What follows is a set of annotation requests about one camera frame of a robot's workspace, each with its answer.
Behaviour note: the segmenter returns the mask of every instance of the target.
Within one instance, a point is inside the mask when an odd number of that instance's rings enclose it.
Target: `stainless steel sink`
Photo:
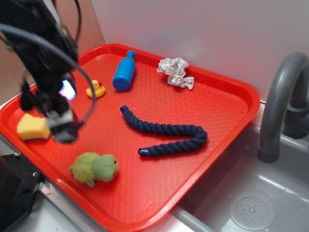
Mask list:
[[[279,160],[264,163],[258,135],[250,124],[172,213],[195,231],[308,232],[308,145],[283,135]]]

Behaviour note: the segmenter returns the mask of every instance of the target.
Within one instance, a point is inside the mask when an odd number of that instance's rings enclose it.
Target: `orange tray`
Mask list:
[[[136,52],[136,72],[130,90],[118,92],[112,86],[112,78],[128,50]],[[80,65],[93,80],[103,83],[106,93],[98,98],[95,112],[73,144],[55,143],[52,138],[22,141],[16,132],[25,113],[19,106],[20,96],[0,111],[1,133],[110,231],[141,231],[162,219],[246,127],[260,106],[258,94],[248,84],[192,66],[185,70],[186,76],[195,78],[192,90],[171,86],[168,77],[157,72],[161,59],[119,44],[98,46],[80,56]],[[74,75],[78,94],[71,104],[81,118],[91,103],[85,93],[89,86],[81,74]],[[192,153],[141,158],[141,147],[184,138],[143,134],[132,129],[120,111],[122,105],[148,122],[202,126],[208,133],[208,142]],[[38,116],[36,110],[30,114]],[[87,151],[116,157],[119,173],[113,181],[98,181],[90,188],[73,178],[69,167]]]

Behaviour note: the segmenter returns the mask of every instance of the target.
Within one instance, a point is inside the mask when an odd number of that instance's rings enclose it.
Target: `green stuffed toy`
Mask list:
[[[100,156],[94,152],[85,152],[77,157],[70,172],[76,180],[93,188],[95,180],[113,180],[118,173],[118,163],[113,155]]]

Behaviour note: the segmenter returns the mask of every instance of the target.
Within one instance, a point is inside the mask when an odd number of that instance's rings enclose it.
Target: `yellow sponge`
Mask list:
[[[48,139],[50,130],[46,126],[46,118],[25,114],[17,125],[17,133],[23,140]]]

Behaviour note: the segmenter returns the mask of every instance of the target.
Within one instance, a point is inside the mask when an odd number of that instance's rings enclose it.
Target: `blue rope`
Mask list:
[[[140,148],[139,154],[142,157],[157,157],[163,155],[192,152],[200,149],[206,143],[207,132],[200,126],[195,125],[172,125],[158,124],[142,121],[129,110],[126,105],[120,108],[126,122],[133,128],[147,133],[164,136],[190,136],[190,140],[177,141],[175,143],[155,145],[152,147]]]

